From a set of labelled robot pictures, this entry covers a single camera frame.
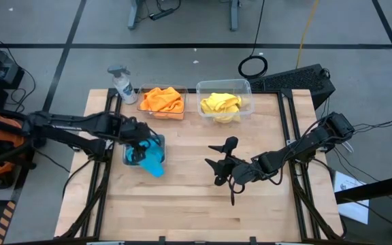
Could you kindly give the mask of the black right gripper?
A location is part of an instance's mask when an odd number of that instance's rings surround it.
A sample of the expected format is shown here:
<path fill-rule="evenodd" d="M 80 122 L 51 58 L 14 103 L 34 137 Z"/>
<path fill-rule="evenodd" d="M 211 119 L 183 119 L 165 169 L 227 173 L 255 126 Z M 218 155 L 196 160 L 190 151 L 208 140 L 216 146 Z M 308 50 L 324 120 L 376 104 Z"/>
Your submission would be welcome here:
<path fill-rule="evenodd" d="M 238 138 L 232 136 L 228 137 L 222 146 L 208 146 L 208 148 L 231 156 L 237 145 Z M 247 182 L 263 180 L 263 171 L 257 161 L 248 163 L 241 159 L 223 159 L 219 161 L 205 159 L 205 162 L 214 170 L 214 184 L 216 186 L 224 185 L 228 179 L 229 186 L 237 184 L 244 186 Z"/>

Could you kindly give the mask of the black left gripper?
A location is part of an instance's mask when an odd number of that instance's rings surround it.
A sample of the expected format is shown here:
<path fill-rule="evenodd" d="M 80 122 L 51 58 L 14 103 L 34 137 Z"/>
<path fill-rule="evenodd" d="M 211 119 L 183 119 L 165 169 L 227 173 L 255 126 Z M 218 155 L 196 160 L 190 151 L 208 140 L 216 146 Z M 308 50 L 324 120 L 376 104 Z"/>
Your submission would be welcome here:
<path fill-rule="evenodd" d="M 127 163 L 138 164 L 138 155 L 145 155 L 148 140 L 152 137 L 151 129 L 146 122 L 136 117 L 124 117 L 120 126 L 118 141 L 122 144 L 138 144 L 137 148 L 127 146 Z"/>

